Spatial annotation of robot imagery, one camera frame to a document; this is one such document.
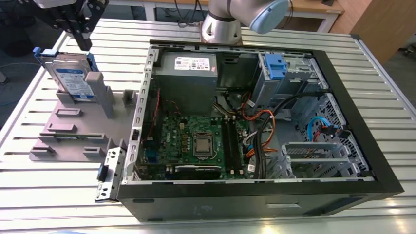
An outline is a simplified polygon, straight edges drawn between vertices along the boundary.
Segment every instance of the blue tab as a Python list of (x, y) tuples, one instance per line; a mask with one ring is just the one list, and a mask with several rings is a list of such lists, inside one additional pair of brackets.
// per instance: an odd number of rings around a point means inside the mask
[(34, 47), (32, 51), (33, 51), (36, 60), (38, 61), (40, 65), (44, 66), (41, 61), (40, 61), (40, 59), (38, 59), (41, 48), (40, 47)]
[(284, 79), (286, 75), (286, 63), (281, 55), (265, 54), (265, 65), (270, 73), (270, 79)]
[(93, 72), (97, 72), (98, 71), (98, 67), (97, 67), (97, 64), (96, 64), (96, 59), (93, 58), (93, 54), (88, 52), (86, 54), (86, 59), (89, 61), (89, 64), (90, 64), (90, 70)]

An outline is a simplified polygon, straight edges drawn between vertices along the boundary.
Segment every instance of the metal grille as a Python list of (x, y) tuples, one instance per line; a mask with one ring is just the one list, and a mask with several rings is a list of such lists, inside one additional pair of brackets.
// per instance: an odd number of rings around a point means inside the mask
[(288, 155), (292, 155), (292, 154), (296, 154), (296, 155), (308, 155), (308, 154), (312, 154), (314, 153), (314, 151), (317, 151), (318, 149), (316, 148), (288, 148), (286, 149), (286, 154)]
[[(301, 118), (301, 121), (298, 122), (300, 135), (301, 135), (301, 139), (304, 141), (309, 141), (306, 125), (309, 123), (309, 120), (313, 117), (326, 118), (328, 121), (330, 122), (330, 124), (333, 124), (333, 125), (342, 125), (342, 123), (344, 123), (344, 121), (340, 120), (338, 114), (336, 112), (336, 109), (333, 107), (333, 104), (332, 104), (329, 98), (332, 98), (332, 96), (330, 96), (330, 94), (326, 94), (326, 96), (324, 98), (321, 98), (320, 100), (310, 98), (310, 100), (305, 103), (305, 105), (312, 106), (312, 108), (309, 108), (309, 110), (310, 110), (309, 113), (302, 114), (302, 116), (306, 116), (306, 118)], [(321, 124), (320, 120), (317, 120), (313, 123), (313, 127), (312, 127), (312, 134), (313, 135), (317, 131), (320, 124)], [(356, 144), (356, 141), (354, 141), (354, 138), (352, 135), (348, 138), (338, 138), (338, 137), (329, 138), (326, 135), (320, 135), (318, 141), (334, 142), (334, 143), (341, 143), (342, 145), (345, 145), (350, 151), (350, 155), (348, 157), (350, 159), (350, 162), (354, 162), (357, 164), (358, 169), (361, 171), (368, 170), (368, 164), (364, 160), (361, 151), (358, 149), (358, 146)]]
[(329, 168), (317, 176), (317, 178), (322, 178), (334, 168), (336, 168), (334, 166), (329, 167)]

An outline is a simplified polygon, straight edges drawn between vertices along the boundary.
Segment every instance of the wire bundle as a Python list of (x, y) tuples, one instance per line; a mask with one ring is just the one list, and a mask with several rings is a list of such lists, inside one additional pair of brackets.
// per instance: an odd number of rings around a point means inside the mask
[(180, 108), (177, 107), (176, 102), (172, 101), (170, 104), (174, 106), (176, 111), (170, 111), (170, 112), (169, 112), (169, 115), (170, 115), (170, 114), (174, 114), (174, 113), (180, 115), (180, 114), (181, 114), (181, 111), (180, 111)]
[[(261, 117), (262, 114), (269, 114), (269, 118), (272, 119), (272, 131), (270, 131), (270, 134), (268, 136), (268, 139), (266, 141), (262, 143), (262, 148), (265, 149), (266, 145), (270, 143), (270, 140), (272, 140), (272, 137), (273, 137), (273, 134), (274, 134), (274, 128), (276, 128), (276, 118), (274, 118), (274, 115), (272, 113), (270, 110), (261, 110), (258, 111), (252, 117), (246, 116), (245, 115), (245, 112), (244, 112), (244, 108), (246, 106), (246, 102), (248, 100), (250, 99), (252, 97), (252, 94), (250, 93), (245, 93), (242, 96), (241, 96), (241, 100), (244, 99), (244, 97), (248, 95), (248, 98), (245, 100), (245, 102), (241, 104), (241, 107), (240, 107), (240, 110), (241, 110), (241, 115), (244, 117), (245, 120), (256, 120)], [(269, 152), (277, 152), (277, 150), (274, 149), (268, 149)], [(250, 151), (246, 153), (246, 157), (250, 157), (254, 155), (254, 149), (250, 149)]]
[(157, 112), (158, 112), (158, 104), (160, 104), (160, 89), (157, 89), (157, 103), (156, 103), (153, 119), (152, 119), (152, 126), (150, 126), (150, 129), (149, 129), (148, 137), (152, 135), (152, 131), (153, 131), (153, 128), (154, 128), (154, 122), (156, 122)]
[(285, 24), (278, 29), (284, 29), (288, 26), (288, 24), (290, 23), (292, 18), (293, 18), (293, 2), (292, 2), (292, 0), (288, 0), (288, 1), (290, 3), (290, 10), (289, 10), (289, 13), (288, 13), (288, 17), (285, 19)]
[(330, 123), (329, 123), (329, 121), (328, 121), (326, 118), (320, 117), (320, 116), (313, 117), (313, 118), (310, 119), (309, 123), (308, 123), (308, 128), (306, 128), (309, 141), (316, 141), (316, 140), (317, 140), (317, 137), (318, 137), (318, 134), (320, 134), (318, 131), (316, 131), (314, 135), (312, 134), (313, 123), (314, 123), (314, 121), (317, 121), (317, 120), (320, 120), (325, 126), (330, 126)]
[[(308, 93), (301, 93), (301, 94), (296, 94), (288, 98), (285, 98), (278, 104), (277, 106), (273, 108), (272, 111), (272, 115), (274, 116), (278, 111), (286, 106), (289, 105), (294, 100), (297, 100), (301, 97), (320, 97), (322, 96), (328, 91), (322, 90), (320, 92), (308, 92)], [(254, 178), (260, 178), (264, 179), (265, 178), (265, 155), (264, 155), (264, 148), (261, 146), (261, 133), (262, 130), (266, 127), (266, 124), (269, 122), (269, 119), (266, 118), (262, 123), (261, 126), (257, 130), (257, 134), (254, 136), (254, 140), (253, 140), (253, 149), (254, 149), (254, 156), (256, 156), (256, 169), (254, 169)]]
[(225, 110), (224, 107), (217, 102), (214, 102), (212, 106), (225, 116), (233, 116), (237, 114), (236, 112)]
[(184, 18), (186, 17), (186, 15), (188, 15), (189, 12), (188, 12), (188, 13), (185, 14), (185, 16), (182, 17), (182, 15), (181, 15), (181, 13), (180, 13), (180, 9), (178, 9), (178, 7), (177, 7), (177, 0), (174, 0), (176, 12), (177, 12), (177, 16), (180, 17), (180, 21), (178, 21), (178, 23), (177, 23), (177, 26), (178, 26), (180, 28), (185, 28), (186, 26), (190, 25), (190, 22), (193, 21), (193, 17), (194, 17), (194, 13), (196, 13), (196, 8), (197, 8), (197, 6), (200, 7), (200, 11), (201, 11), (202, 17), (205, 18), (200, 0), (194, 0), (194, 6), (193, 6), (193, 11), (192, 11), (190, 19), (189, 19), (188, 22), (186, 22)]

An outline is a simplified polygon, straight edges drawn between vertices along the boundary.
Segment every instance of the black cable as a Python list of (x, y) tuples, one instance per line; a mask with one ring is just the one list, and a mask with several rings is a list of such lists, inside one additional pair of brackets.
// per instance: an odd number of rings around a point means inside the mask
[(138, 6), (129, 6), (129, 10), (133, 20), (140, 20), (140, 17), (142, 16), (142, 13), (145, 11), (144, 8), (141, 9), (141, 12), (138, 14), (136, 14), (136, 12), (138, 12)]
[(196, 7), (197, 7), (197, 1), (194, 1), (194, 7), (193, 7), (193, 12), (192, 12), (192, 16), (190, 16), (190, 19), (188, 22), (185, 22), (184, 18), (182, 18), (182, 15), (180, 13), (180, 9), (177, 7), (177, 1), (174, 0), (174, 7), (176, 7), (176, 10), (177, 10), (177, 15), (180, 17), (180, 22), (177, 23), (177, 26), (180, 28), (185, 28), (186, 26), (189, 26), (192, 20), (193, 20), (193, 16), (194, 16), (194, 12), (196, 12)]
[(221, 111), (224, 111), (225, 113), (228, 113), (229, 115), (233, 115), (233, 113), (229, 113), (229, 111), (225, 110), (225, 108), (221, 106), (220, 103), (214, 102), (214, 105), (218, 109), (221, 109)]
[(292, 0), (288, 0), (288, 1), (290, 3), (290, 11), (289, 11), (288, 17), (285, 19), (285, 24), (278, 29), (284, 29), (288, 26), (288, 24), (292, 22), (292, 18), (293, 18), (293, 2), (292, 2)]
[(202, 15), (202, 19), (205, 20), (205, 14), (204, 14), (204, 11), (202, 11), (202, 7), (201, 7), (201, 3), (200, 3), (200, 0), (196, 0), (198, 6), (200, 6), (200, 11), (201, 11), (201, 15)]
[(161, 10), (164, 11), (164, 13), (165, 13), (165, 17), (170, 17), (170, 14), (166, 12), (166, 9), (165, 8), (161, 8)]
[(229, 97), (229, 91), (226, 90), (225, 93), (224, 93), (224, 100), (225, 100), (225, 103), (226, 103), (229, 109), (230, 109), (233, 112), (237, 113), (238, 110), (233, 107), (232, 102), (229, 101), (228, 97)]
[(170, 10), (169, 8), (164, 8), (168, 12), (177, 12), (177, 10)]
[[(277, 106), (273, 108), (273, 116), (276, 116), (276, 114), (278, 113), (278, 111), (288, 105), (292, 103), (293, 100), (301, 98), (301, 97), (320, 97), (322, 96), (325, 93), (328, 93), (329, 90), (322, 90), (322, 91), (317, 91), (317, 92), (308, 92), (308, 93), (301, 93), (301, 94), (296, 94), (290, 97), (288, 97), (286, 99), (284, 99)], [(260, 170), (258, 174), (261, 173), (261, 177), (260, 179), (265, 178), (265, 156), (264, 156), (264, 150), (262, 150), (262, 145), (261, 145), (261, 133), (264, 128), (266, 127), (266, 123), (269, 122), (269, 118), (266, 118), (262, 123), (260, 128), (257, 129), (257, 134), (254, 136), (254, 140), (253, 140), (253, 148), (254, 148), (254, 155), (256, 155), (256, 169), (254, 170)]]
[(260, 168), (260, 154), (256, 154), (254, 153), (254, 157), (256, 157), (256, 167), (254, 167), (254, 179), (260, 179), (260, 176), (258, 174), (261, 173), (261, 168)]

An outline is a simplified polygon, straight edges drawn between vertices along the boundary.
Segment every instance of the aluminum workbench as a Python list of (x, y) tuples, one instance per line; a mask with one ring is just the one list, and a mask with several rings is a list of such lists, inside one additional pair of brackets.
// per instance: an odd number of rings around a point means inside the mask
[[(113, 91), (140, 89), (149, 39), (198, 41), (198, 28), (102, 19), (90, 35), (98, 69)], [(416, 112), (365, 45), (349, 35), (242, 29), (246, 45), (325, 50), (405, 192), (325, 218), (140, 224), (118, 204), (94, 204), (98, 163), (30, 162), (28, 152), (56, 104), (41, 68), (0, 132), (0, 231), (86, 233), (414, 233)], [(64, 34), (54, 49), (80, 52)]]

